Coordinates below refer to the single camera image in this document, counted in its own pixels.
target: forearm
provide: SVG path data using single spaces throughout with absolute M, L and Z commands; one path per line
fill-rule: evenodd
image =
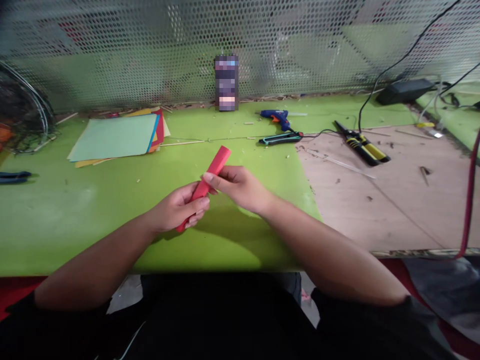
M 127 222 L 56 270 L 35 290 L 36 305 L 78 311 L 105 303 L 155 238 L 143 216 Z
M 377 305 L 399 304 L 408 295 L 398 279 L 370 253 L 288 201 L 275 197 L 260 215 L 326 294 Z

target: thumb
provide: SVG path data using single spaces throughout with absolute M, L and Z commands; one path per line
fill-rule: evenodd
M 201 197 L 197 200 L 193 200 L 192 202 L 189 202 L 180 208 L 181 217 L 186 219 L 196 212 L 205 209 L 209 203 L 210 199 L 208 197 Z
M 211 172 L 206 172 L 203 174 L 203 180 L 216 190 L 220 190 L 222 193 L 229 194 L 229 189 L 231 189 L 232 183 L 212 174 Z

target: hand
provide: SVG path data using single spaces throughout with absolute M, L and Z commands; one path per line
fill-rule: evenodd
M 204 216 L 210 207 L 208 196 L 201 197 L 189 203 L 199 181 L 192 182 L 172 191 L 154 208 L 142 216 L 149 229 L 156 234 L 164 233 L 176 228 L 188 217 L 185 228 L 191 228 Z
M 227 194 L 238 206 L 260 216 L 275 199 L 275 196 L 243 166 L 224 166 L 219 176 L 206 172 L 203 174 L 203 180 L 212 188 Z

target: paper stack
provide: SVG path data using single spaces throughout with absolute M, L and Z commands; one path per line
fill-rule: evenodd
M 68 159 L 81 168 L 152 153 L 168 136 L 170 131 L 160 108 L 146 108 L 123 117 L 90 119 Z

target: red cable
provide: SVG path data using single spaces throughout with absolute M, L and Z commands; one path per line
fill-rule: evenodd
M 471 151 L 470 157 L 470 172 L 468 173 L 468 188 L 466 191 L 466 206 L 465 206 L 465 220 L 463 223 L 463 236 L 461 238 L 461 246 L 458 254 L 455 255 L 452 259 L 456 260 L 465 255 L 467 246 L 469 245 L 469 235 L 470 235 L 470 224 L 472 223 L 472 211 L 474 207 L 474 190 L 475 190 L 475 170 L 477 166 L 477 156 L 479 153 L 480 145 L 480 129 L 476 136 L 475 144 Z

